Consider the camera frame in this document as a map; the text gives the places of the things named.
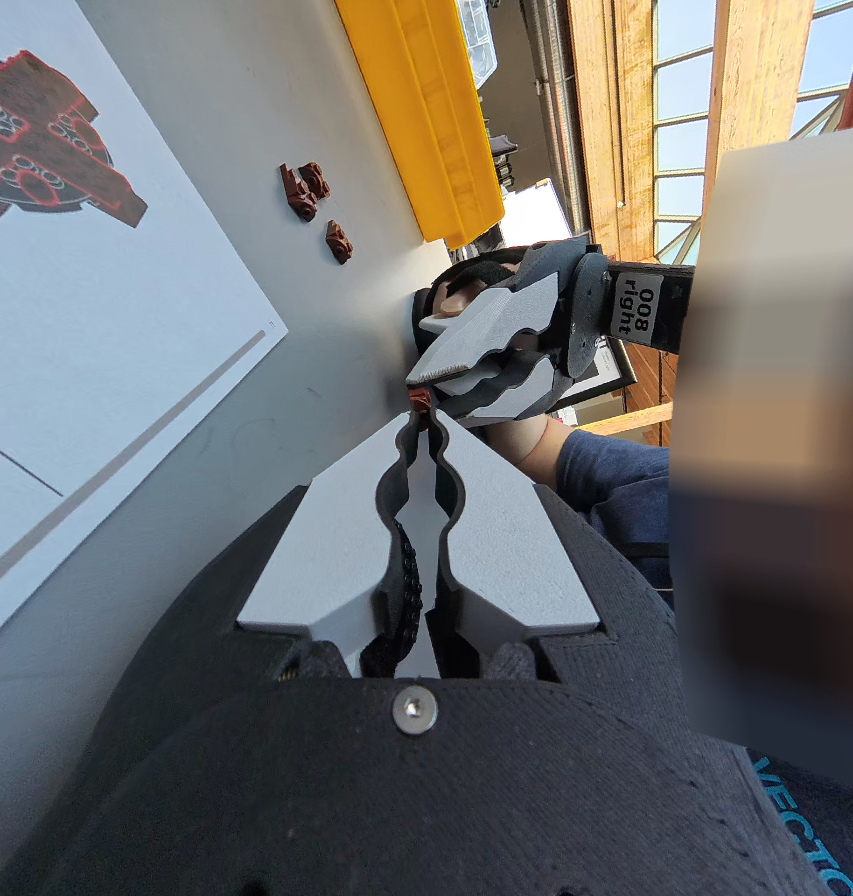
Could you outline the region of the person's navy t-shirt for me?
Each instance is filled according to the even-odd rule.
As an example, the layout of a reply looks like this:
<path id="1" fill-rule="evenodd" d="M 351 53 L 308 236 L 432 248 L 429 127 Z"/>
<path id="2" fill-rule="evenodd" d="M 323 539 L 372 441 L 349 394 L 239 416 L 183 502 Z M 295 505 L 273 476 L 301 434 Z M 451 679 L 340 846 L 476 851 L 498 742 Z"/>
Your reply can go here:
<path id="1" fill-rule="evenodd" d="M 667 546 L 668 454 L 580 430 L 557 462 L 556 492 L 617 547 Z M 833 894 L 853 894 L 853 788 L 747 751 L 789 839 Z"/>

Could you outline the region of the yellow plastic bin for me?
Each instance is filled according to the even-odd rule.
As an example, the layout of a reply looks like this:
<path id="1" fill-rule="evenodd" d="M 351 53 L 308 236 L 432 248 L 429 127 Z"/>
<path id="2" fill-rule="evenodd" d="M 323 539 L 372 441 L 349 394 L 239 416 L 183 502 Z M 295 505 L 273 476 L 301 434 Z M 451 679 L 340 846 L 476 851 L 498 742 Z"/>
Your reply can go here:
<path id="1" fill-rule="evenodd" d="M 425 241 L 451 250 L 503 218 L 453 1 L 337 1 Z"/>

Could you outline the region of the grey desk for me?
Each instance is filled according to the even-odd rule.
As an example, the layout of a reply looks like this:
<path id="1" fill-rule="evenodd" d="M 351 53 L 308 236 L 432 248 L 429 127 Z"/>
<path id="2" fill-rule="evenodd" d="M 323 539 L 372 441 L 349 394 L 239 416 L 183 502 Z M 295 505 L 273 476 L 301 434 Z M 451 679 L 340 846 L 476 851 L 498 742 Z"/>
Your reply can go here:
<path id="1" fill-rule="evenodd" d="M 407 409 L 411 297 L 449 262 L 421 235 L 333 2 L 75 3 L 287 332 L 0 628 L 0 874 L 176 596 Z M 309 162 L 331 195 L 305 222 L 279 167 Z"/>

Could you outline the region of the person's right hand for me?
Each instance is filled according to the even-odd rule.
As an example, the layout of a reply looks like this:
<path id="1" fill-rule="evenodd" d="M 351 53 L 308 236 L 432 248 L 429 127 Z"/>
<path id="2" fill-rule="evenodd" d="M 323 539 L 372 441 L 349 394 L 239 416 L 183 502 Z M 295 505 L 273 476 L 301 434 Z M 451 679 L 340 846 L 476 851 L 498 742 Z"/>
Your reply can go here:
<path id="1" fill-rule="evenodd" d="M 458 316 L 481 292 L 507 280 L 519 267 L 519 262 L 487 258 L 457 263 L 433 283 L 425 302 L 425 314 L 439 318 Z"/>

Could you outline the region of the person's right forearm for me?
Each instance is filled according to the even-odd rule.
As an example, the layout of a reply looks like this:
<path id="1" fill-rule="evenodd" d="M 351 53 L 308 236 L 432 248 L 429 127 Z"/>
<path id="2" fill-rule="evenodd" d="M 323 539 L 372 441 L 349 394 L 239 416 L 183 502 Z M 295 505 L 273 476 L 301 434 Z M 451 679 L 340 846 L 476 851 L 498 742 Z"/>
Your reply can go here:
<path id="1" fill-rule="evenodd" d="M 572 427 L 547 415 L 485 427 L 487 444 L 539 485 L 556 491 L 556 469 Z"/>

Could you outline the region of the black picture frame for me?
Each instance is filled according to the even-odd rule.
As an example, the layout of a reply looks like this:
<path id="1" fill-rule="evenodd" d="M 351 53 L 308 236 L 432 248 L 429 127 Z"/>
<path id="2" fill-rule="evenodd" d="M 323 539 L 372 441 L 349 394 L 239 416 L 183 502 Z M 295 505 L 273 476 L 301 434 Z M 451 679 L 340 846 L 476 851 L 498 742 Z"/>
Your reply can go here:
<path id="1" fill-rule="evenodd" d="M 589 366 L 555 402 L 551 410 L 564 409 L 600 395 L 634 385 L 637 377 L 623 343 L 613 337 L 601 337 Z"/>

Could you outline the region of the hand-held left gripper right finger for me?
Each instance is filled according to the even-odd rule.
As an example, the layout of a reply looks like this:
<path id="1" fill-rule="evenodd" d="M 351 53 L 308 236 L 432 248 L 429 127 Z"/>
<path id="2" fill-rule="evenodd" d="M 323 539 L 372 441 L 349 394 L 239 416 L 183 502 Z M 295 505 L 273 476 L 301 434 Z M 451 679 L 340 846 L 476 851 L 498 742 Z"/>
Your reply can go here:
<path id="1" fill-rule="evenodd" d="M 443 411 L 429 415 L 435 496 L 448 515 L 426 622 L 442 678 L 477 678 L 504 644 L 594 633 L 569 553 L 580 519 Z"/>

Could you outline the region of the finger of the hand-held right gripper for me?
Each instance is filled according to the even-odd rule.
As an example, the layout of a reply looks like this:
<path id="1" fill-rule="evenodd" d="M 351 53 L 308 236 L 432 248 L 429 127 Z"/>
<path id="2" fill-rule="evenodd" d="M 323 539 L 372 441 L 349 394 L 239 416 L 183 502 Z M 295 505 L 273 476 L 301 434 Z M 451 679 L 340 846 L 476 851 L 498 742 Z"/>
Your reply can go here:
<path id="1" fill-rule="evenodd" d="M 548 354 L 514 352 L 494 376 L 477 379 L 478 370 L 439 384 L 445 392 L 438 409 L 463 427 L 517 420 L 552 392 L 555 367 Z"/>
<path id="2" fill-rule="evenodd" d="M 436 384 L 472 370 L 484 357 L 507 349 L 519 334 L 540 334 L 558 302 L 558 274 L 516 290 L 489 287 L 453 318 L 429 316 L 420 329 L 436 336 L 406 379 L 409 387 Z"/>

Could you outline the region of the clear plastic box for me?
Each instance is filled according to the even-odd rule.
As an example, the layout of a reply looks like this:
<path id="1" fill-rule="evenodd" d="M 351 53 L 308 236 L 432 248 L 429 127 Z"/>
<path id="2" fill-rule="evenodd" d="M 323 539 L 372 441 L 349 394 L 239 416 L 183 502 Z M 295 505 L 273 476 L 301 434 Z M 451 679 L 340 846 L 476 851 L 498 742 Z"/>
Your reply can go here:
<path id="1" fill-rule="evenodd" d="M 480 90 L 495 73 L 498 61 L 488 11 L 498 2 L 455 1 L 475 86 Z"/>

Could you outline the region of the white instruction booklet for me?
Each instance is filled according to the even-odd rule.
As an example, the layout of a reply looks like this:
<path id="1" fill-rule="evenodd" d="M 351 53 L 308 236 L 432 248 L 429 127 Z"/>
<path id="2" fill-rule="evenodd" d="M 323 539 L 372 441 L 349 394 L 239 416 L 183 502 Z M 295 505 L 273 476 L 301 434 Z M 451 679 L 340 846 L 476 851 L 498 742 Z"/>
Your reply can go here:
<path id="1" fill-rule="evenodd" d="M 0 2 L 0 628 L 286 334 L 75 2 Z"/>

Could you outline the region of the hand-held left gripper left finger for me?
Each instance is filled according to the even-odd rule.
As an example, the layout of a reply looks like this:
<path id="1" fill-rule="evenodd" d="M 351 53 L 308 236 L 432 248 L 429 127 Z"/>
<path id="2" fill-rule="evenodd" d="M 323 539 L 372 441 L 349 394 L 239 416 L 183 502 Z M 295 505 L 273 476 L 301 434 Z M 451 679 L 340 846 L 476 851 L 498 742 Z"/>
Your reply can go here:
<path id="1" fill-rule="evenodd" d="M 238 615 L 244 629 L 306 635 L 368 678 L 392 678 L 402 606 L 394 521 L 409 499 L 420 432 L 399 414 L 315 477 Z"/>

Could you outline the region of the black round studded plate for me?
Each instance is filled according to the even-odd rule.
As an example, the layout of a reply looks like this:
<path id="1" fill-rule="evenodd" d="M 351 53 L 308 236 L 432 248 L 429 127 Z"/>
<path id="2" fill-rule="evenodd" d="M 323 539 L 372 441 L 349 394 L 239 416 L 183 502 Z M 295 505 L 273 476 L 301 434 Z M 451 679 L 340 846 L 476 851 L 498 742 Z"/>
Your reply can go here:
<path id="1" fill-rule="evenodd" d="M 417 641 L 423 607 L 423 589 L 414 547 L 401 523 L 397 520 L 394 523 L 401 545 L 403 600 L 399 622 L 392 636 L 390 659 L 398 665 L 408 657 Z"/>

